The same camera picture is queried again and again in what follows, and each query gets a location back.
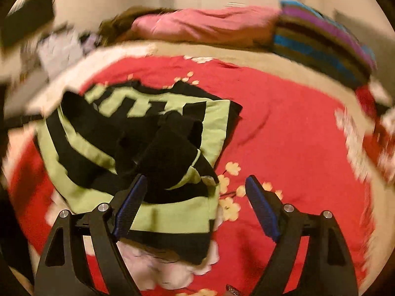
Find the green black striped sweater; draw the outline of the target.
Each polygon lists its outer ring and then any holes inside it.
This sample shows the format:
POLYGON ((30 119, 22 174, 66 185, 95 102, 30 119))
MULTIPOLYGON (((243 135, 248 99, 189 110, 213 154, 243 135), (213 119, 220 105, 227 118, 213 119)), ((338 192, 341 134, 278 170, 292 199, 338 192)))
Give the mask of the green black striped sweater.
POLYGON ((138 80, 97 84, 81 95, 64 92, 38 126, 35 145, 76 213, 109 202, 143 175, 147 193, 124 236, 198 265, 216 217, 214 167, 241 111, 240 104, 185 82, 168 89, 138 80))

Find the white red clothes pile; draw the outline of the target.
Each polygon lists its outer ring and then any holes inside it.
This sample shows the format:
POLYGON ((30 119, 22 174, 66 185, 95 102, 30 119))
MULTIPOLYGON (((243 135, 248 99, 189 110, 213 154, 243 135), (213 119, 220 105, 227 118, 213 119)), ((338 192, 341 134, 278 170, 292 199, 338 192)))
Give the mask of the white red clothes pile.
POLYGON ((355 91, 365 116, 374 123, 362 146, 385 182, 394 184, 394 100, 376 79, 355 91))

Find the red floral bed blanket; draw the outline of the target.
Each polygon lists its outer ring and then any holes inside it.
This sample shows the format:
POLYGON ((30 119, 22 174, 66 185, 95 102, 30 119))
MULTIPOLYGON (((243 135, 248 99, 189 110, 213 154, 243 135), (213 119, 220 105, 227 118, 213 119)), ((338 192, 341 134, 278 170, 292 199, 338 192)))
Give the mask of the red floral bed blanket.
POLYGON ((304 212, 333 212, 352 254, 359 292, 368 290, 394 249, 394 189, 361 148, 372 124, 349 88, 266 52, 127 42, 93 51, 29 108, 48 113, 66 88, 81 91, 132 78, 153 88, 196 84, 242 105, 241 120, 216 164, 227 210, 220 215, 210 260, 201 267, 167 265, 122 244, 144 295, 176 295, 181 285, 187 293, 221 293, 225 284, 250 291, 274 248, 247 199, 236 196, 250 174, 304 212))

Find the white plastic drawer unit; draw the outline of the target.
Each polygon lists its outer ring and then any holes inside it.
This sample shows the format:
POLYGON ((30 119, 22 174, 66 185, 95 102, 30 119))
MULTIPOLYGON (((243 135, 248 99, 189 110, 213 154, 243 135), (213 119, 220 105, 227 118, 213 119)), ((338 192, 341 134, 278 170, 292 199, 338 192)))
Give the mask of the white plastic drawer unit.
POLYGON ((75 29, 50 34, 38 42, 36 51, 50 79, 83 58, 84 52, 75 29))

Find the striped colourful pillow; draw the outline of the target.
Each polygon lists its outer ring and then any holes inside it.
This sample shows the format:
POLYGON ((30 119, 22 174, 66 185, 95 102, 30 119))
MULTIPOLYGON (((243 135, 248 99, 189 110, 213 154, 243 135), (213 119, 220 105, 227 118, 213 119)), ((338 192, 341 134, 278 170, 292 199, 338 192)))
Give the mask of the striped colourful pillow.
POLYGON ((373 51, 344 25, 295 0, 280 0, 273 53, 307 66, 355 90, 377 65, 373 51))

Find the brown blanket at bedhead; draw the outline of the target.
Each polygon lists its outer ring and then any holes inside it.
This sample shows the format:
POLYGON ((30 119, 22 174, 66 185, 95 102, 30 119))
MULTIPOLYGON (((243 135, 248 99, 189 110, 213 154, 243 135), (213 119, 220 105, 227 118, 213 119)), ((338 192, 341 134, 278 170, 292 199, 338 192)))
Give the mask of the brown blanket at bedhead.
POLYGON ((136 40, 131 28, 133 22, 144 15, 161 15, 172 13, 177 9, 132 6, 112 19, 106 19, 99 25, 98 36, 100 45, 108 46, 123 41, 136 40))

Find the pink pillow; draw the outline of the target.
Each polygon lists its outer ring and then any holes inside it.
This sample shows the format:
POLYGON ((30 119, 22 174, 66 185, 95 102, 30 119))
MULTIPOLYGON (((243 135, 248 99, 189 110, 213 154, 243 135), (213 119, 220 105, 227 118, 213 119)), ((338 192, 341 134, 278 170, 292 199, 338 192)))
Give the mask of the pink pillow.
POLYGON ((271 44, 280 9, 246 6, 223 9, 181 9, 143 15, 131 31, 140 39, 190 42, 228 47, 266 47, 271 44))

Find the black wall television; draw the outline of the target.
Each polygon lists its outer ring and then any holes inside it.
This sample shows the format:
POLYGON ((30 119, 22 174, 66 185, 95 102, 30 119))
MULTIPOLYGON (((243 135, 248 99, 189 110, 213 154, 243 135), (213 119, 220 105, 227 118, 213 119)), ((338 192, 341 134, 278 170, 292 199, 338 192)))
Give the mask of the black wall television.
POLYGON ((55 18, 54 0, 25 0, 5 17, 1 26, 1 47, 12 48, 55 18))

